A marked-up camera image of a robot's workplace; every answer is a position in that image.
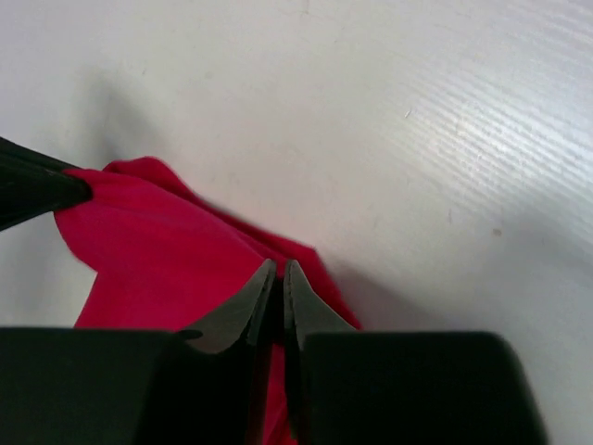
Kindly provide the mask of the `red t-shirt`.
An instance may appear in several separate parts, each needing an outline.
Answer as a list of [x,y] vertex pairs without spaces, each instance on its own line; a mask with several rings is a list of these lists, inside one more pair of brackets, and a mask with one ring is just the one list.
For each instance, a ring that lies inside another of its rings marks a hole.
[[77,326],[178,328],[220,306],[267,259],[298,261],[322,300],[353,321],[314,249],[214,210],[161,161],[72,175],[93,195],[58,211],[57,228],[96,273]]

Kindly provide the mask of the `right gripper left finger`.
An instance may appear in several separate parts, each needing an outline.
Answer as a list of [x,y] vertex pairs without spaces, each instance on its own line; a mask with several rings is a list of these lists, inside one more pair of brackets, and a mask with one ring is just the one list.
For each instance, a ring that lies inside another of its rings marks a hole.
[[234,345],[256,346],[265,325],[276,278],[276,264],[265,260],[243,287],[219,307],[180,331],[193,348],[221,354]]

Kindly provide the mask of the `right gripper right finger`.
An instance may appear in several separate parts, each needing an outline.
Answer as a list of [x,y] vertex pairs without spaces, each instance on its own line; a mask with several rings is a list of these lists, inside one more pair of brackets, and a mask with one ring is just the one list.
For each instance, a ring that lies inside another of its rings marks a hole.
[[284,331],[299,350],[308,337],[317,334],[345,334],[355,331],[313,290],[297,261],[290,260],[284,271]]

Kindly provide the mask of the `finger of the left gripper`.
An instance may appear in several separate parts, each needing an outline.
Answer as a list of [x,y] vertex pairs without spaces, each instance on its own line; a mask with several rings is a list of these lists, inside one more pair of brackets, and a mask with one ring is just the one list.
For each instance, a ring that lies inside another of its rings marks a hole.
[[1,229],[90,200],[90,185],[68,174],[75,168],[2,138]]

